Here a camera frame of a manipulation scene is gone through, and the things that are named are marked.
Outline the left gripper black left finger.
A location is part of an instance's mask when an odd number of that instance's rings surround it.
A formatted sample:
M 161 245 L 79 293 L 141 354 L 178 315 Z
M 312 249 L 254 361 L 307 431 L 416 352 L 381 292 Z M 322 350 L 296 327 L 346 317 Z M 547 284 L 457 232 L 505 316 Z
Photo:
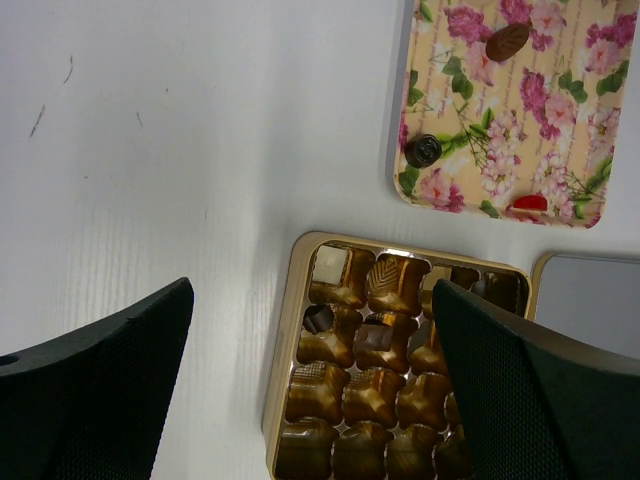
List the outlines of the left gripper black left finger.
M 148 479 L 194 305 L 180 278 L 1 358 L 4 479 Z

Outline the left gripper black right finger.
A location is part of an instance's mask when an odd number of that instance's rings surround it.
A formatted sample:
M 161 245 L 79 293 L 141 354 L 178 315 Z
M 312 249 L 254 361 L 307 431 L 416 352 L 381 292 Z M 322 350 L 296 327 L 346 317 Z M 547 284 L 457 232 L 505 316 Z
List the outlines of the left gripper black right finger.
M 447 280 L 433 312 L 477 478 L 638 478 L 638 360 Z

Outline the silver tin lid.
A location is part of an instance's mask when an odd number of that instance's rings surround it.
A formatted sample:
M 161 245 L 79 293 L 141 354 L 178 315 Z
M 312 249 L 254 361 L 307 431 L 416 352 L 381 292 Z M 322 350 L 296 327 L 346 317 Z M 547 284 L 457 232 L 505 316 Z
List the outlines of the silver tin lid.
M 534 321 L 583 343 L 639 357 L 639 259 L 550 253 L 533 270 Z

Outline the white chocolate piece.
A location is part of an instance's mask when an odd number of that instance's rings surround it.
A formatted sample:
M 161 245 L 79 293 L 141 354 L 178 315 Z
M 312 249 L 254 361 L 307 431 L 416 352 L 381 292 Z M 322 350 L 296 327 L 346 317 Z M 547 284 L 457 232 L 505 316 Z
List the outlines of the white chocolate piece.
M 312 281 L 329 285 L 341 283 L 349 252 L 343 248 L 322 245 L 314 260 Z

